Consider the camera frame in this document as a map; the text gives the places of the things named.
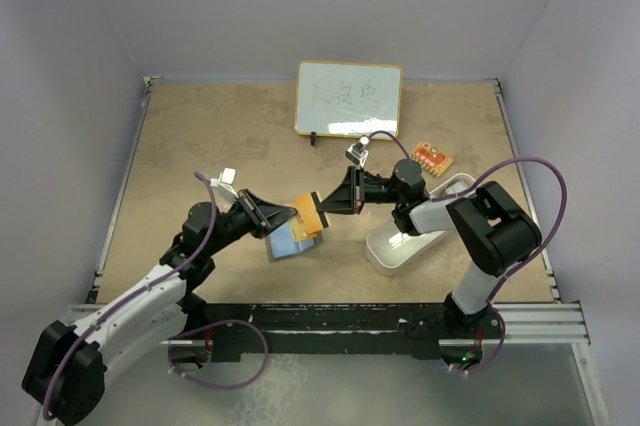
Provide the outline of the grey card holder wallet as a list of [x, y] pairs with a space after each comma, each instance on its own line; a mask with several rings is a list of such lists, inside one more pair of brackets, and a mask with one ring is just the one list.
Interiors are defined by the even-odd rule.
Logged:
[[311, 239], [295, 241], [291, 227], [284, 224], [265, 238], [267, 257], [270, 262], [277, 262], [301, 256], [321, 245], [323, 241], [321, 233]]

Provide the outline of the yellow credit card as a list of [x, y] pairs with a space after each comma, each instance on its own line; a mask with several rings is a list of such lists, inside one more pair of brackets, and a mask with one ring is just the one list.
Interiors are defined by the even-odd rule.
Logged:
[[320, 202], [318, 192], [312, 191], [298, 196], [291, 204], [297, 211], [297, 214], [288, 222], [295, 241], [313, 239], [329, 227], [326, 215], [317, 210]]

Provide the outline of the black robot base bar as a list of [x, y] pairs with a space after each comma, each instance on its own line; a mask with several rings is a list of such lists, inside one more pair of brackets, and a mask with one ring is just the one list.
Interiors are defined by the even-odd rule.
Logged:
[[506, 328], [487, 308], [464, 321], [443, 303], [207, 303], [181, 301], [188, 314], [168, 346], [170, 361], [200, 368], [244, 354], [405, 355], [480, 363], [483, 346]]

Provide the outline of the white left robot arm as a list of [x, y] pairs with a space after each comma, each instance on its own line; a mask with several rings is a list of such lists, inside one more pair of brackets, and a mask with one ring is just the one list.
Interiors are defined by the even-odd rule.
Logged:
[[171, 247], [133, 287], [73, 324], [56, 320], [41, 332], [22, 388], [43, 419], [78, 424], [108, 384], [154, 346], [201, 334], [206, 315], [193, 292], [214, 270], [214, 255], [245, 235], [266, 238], [296, 213], [246, 189], [225, 212], [213, 198], [192, 206]]

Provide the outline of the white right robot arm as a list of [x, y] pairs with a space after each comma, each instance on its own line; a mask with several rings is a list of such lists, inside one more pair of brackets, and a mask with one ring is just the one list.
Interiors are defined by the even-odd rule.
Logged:
[[409, 236], [458, 233], [471, 263], [445, 300], [445, 326], [456, 337], [467, 337], [479, 327], [479, 313], [488, 308], [508, 271], [542, 243], [538, 226], [499, 183], [475, 182], [460, 193], [432, 197], [421, 166], [412, 159], [398, 161], [388, 178], [348, 167], [316, 210], [355, 215], [367, 203], [393, 204], [395, 226]]

